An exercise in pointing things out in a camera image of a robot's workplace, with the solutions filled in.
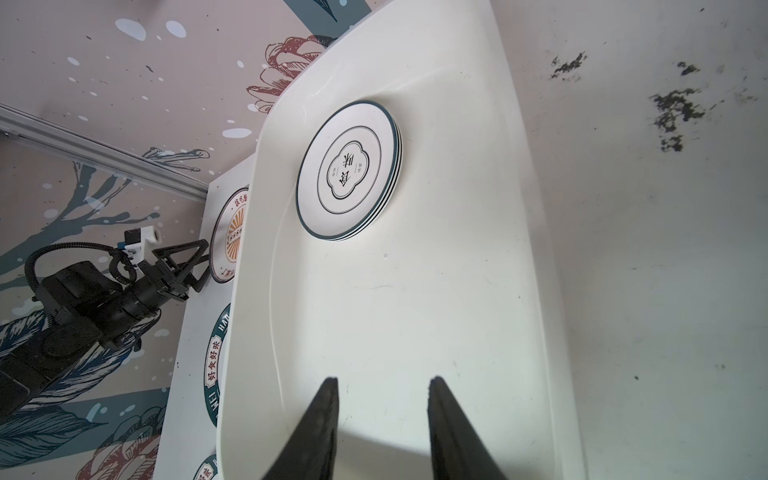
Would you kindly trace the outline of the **white flower plate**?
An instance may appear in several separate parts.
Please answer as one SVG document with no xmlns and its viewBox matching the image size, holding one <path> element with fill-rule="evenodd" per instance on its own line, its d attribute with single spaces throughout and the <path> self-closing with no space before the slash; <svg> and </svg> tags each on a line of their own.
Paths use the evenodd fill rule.
<svg viewBox="0 0 768 480">
<path fill-rule="evenodd" d="M 352 238 L 389 203 L 402 166 L 403 143 L 391 113 L 370 100 L 334 112 L 315 133 L 302 159 L 295 205 L 309 235 Z"/>
</svg>

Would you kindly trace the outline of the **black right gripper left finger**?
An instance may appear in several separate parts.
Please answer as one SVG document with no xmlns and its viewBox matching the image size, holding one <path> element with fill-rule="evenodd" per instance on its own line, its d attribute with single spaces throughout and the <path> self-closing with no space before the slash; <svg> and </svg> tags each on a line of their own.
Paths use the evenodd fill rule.
<svg viewBox="0 0 768 480">
<path fill-rule="evenodd" d="M 328 377 L 263 479 L 331 480 L 337 451 L 338 417 L 338 380 Z"/>
</svg>

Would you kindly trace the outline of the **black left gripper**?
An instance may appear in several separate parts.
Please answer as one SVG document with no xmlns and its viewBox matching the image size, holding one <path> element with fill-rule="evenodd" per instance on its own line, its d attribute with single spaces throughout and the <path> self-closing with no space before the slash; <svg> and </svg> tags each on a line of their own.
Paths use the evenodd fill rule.
<svg viewBox="0 0 768 480">
<path fill-rule="evenodd" d="M 152 254 L 160 263 L 141 264 L 144 276 L 124 290 L 120 300 L 121 311 L 132 318 L 146 318 L 170 300 L 186 301 L 189 298 L 188 289 L 200 293 L 211 276 L 208 248 L 207 240 L 198 239 L 153 249 Z M 175 259 L 187 253 L 189 256 L 185 260 Z M 204 265 L 205 269 L 195 275 L 194 270 L 200 265 Z"/>
</svg>

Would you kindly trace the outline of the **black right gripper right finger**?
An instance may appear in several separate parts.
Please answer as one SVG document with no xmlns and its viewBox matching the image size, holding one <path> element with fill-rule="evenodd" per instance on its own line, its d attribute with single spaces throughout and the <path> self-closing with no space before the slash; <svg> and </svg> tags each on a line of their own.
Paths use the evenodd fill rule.
<svg viewBox="0 0 768 480">
<path fill-rule="evenodd" d="M 430 381 L 427 414 L 434 479 L 506 479 L 440 376 Z"/>
</svg>

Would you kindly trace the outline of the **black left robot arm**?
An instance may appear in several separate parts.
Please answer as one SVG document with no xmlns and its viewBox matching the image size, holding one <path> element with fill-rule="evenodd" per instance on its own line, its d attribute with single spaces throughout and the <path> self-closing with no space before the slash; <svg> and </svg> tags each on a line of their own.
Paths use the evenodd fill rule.
<svg viewBox="0 0 768 480">
<path fill-rule="evenodd" d="M 195 276 L 196 266 L 209 260 L 204 239 L 153 250 L 154 263 L 134 264 L 123 248 L 93 242 L 63 242 L 32 253 L 25 278 L 43 304 L 51 324 L 1 361 L 1 417 L 9 418 L 75 369 L 95 347 L 138 351 L 146 329 L 142 321 L 160 314 L 170 300 L 184 302 L 200 292 L 210 276 Z M 39 279 L 37 261 L 66 249 L 89 249 L 110 255 L 108 274 L 90 261 L 63 268 Z"/>
</svg>

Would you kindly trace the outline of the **orange sunburst plate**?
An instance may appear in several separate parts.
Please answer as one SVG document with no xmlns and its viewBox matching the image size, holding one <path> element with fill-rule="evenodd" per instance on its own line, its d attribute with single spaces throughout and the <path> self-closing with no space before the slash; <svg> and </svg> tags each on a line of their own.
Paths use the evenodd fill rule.
<svg viewBox="0 0 768 480">
<path fill-rule="evenodd" d="M 213 227 L 209 264 L 213 280 L 220 284 L 233 280 L 240 253 L 248 203 L 248 188 L 233 192 L 222 207 Z"/>
</svg>

